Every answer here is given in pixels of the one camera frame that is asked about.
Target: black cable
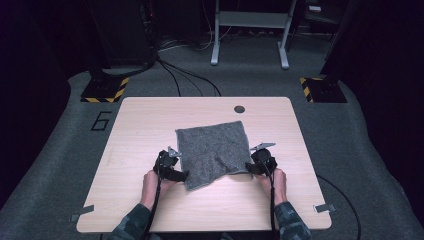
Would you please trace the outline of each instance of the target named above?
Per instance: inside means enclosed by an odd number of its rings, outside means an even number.
[[[203,92],[202,92],[202,90],[200,90],[200,88],[190,79],[190,78],[188,78],[186,75],[184,75],[183,73],[181,73],[180,71],[178,71],[178,70],[176,70],[176,69],[173,69],[172,68],[172,70],[174,70],[176,73],[178,73],[178,74],[180,74],[181,76],[183,76],[185,79],[187,79],[187,81],[189,81],[196,89],[197,89],[197,91],[199,91],[199,93],[200,93],[200,96],[202,96],[203,97]]]
[[[270,172],[269,172],[269,169],[268,169],[268,167],[265,165],[265,163],[261,160],[261,159],[259,159],[259,161],[262,163],[262,165],[264,165],[264,167],[265,167],[265,170],[266,170],[266,174],[267,174],[267,176],[269,177],[269,181],[271,182],[271,203],[270,203],[270,216],[271,216],[271,232],[272,232],[272,235],[274,235],[274,238],[276,239],[276,240],[278,240],[279,239],[279,236],[277,235],[277,231],[276,231],[276,229],[275,229],[275,219],[274,219],[274,208],[275,208],[275,199],[274,199],[274,197],[275,197],[275,188],[274,188],[274,172],[271,174]]]
[[[318,178],[324,180],[325,182],[327,182],[328,184],[330,184],[332,187],[334,187],[346,199],[346,202],[349,204],[350,208],[352,209],[353,214],[355,214],[356,223],[358,225],[358,234],[356,236],[356,239],[357,240],[360,240],[361,239],[361,232],[362,232],[362,230],[361,230],[361,222],[359,221],[358,213],[356,212],[356,209],[353,206],[352,202],[349,200],[349,198],[346,196],[346,194],[344,194],[343,191],[340,190],[340,188],[338,188],[336,185],[334,185],[332,182],[330,182],[326,178],[324,178],[324,177],[322,177],[322,176],[320,176],[318,174],[316,174],[316,175],[317,175]]]
[[[189,75],[191,75],[193,77],[199,78],[199,79],[201,79],[203,81],[206,81],[207,83],[209,83],[209,84],[211,84],[213,86],[214,90],[216,90],[218,92],[219,96],[222,96],[222,94],[219,91],[218,87],[213,82],[211,82],[210,80],[208,80],[207,78],[204,78],[204,77],[202,77],[202,76],[200,76],[200,75],[198,75],[198,74],[196,74],[194,72],[191,72],[189,70],[185,70],[183,68],[177,67],[177,66],[175,66],[175,65],[173,65],[173,64],[171,64],[171,63],[169,63],[167,61],[164,61],[164,60],[160,59],[159,57],[157,58],[156,61],[159,62],[159,63],[161,63],[161,64],[166,64],[170,68],[176,69],[178,71],[181,71],[181,72],[186,73],[186,74],[189,74]]]
[[[163,165],[163,163],[160,163],[159,167],[158,167],[158,174],[157,174],[158,175],[158,186],[156,188],[155,202],[153,203],[152,211],[150,212],[149,222],[147,223],[147,226],[144,229],[144,232],[140,236],[139,240],[145,240],[147,238],[147,235],[149,234],[150,227],[152,226],[152,223],[153,223],[153,218],[155,217],[156,208],[158,206],[159,197],[160,197],[160,190],[161,190],[160,185],[162,184],[162,178],[160,176],[161,175],[160,174],[160,166],[161,165]]]
[[[171,76],[174,78],[174,82],[175,82],[175,85],[177,85],[177,90],[178,90],[178,96],[180,96],[181,97],[181,91],[180,91],[180,86],[178,85],[178,81],[177,81],[177,78],[175,78],[175,75],[167,68],[167,67],[165,67],[165,64],[163,64],[161,61],[157,61],[160,65],[162,65],[162,67],[166,70],[166,71],[168,71],[169,72],[169,74],[171,74]]]

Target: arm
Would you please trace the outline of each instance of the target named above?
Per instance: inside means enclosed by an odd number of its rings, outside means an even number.
[[[270,197],[271,183],[269,178],[262,175],[255,175],[262,185],[265,193]],[[286,196],[286,174],[277,168],[274,170],[275,188],[275,215],[280,227],[280,239],[312,239],[309,228],[297,214]]]
[[[162,180],[159,199],[174,186],[176,182]],[[150,214],[155,202],[156,189],[158,185],[158,176],[154,171],[149,171],[144,175],[143,191],[140,203],[129,212],[112,231],[108,239],[110,240],[138,240],[144,233]]]

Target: black speaker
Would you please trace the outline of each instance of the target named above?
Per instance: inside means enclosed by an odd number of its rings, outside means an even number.
[[[157,54],[157,27],[141,0],[86,0],[109,65],[145,66]]]

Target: wooden table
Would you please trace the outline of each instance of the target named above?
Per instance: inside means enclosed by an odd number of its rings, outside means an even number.
[[[236,113],[235,106],[244,113]],[[240,120],[249,146],[268,148],[287,173],[287,195],[311,229],[330,227],[321,189],[293,107],[284,97],[132,97],[117,115],[84,206],[94,211],[80,216],[79,232],[111,232],[139,202],[144,174],[158,152],[177,149],[175,130]],[[180,170],[180,161],[176,170]],[[269,230],[269,199],[249,174],[224,176],[211,185],[187,192],[183,183],[160,200],[152,232]]]

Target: metal bracket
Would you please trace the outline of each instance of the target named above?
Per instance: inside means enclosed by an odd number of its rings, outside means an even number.
[[[181,157],[181,153],[175,151],[171,146],[168,147],[168,154],[170,157]]]
[[[314,205],[314,209],[317,213],[325,212],[325,211],[329,211],[329,212],[336,211],[336,207],[333,204],[322,204],[319,206]]]
[[[274,145],[275,145],[275,143],[261,143],[256,147],[252,147],[250,149],[250,151],[257,151],[257,150],[264,149],[264,148],[267,148],[267,147],[271,147],[271,146],[274,146]]]
[[[79,219],[79,217],[83,214],[89,213],[94,211],[94,205],[90,205],[87,207],[83,207],[81,208],[77,213],[72,214],[71,217],[69,217],[69,221],[70,222],[75,222]]]

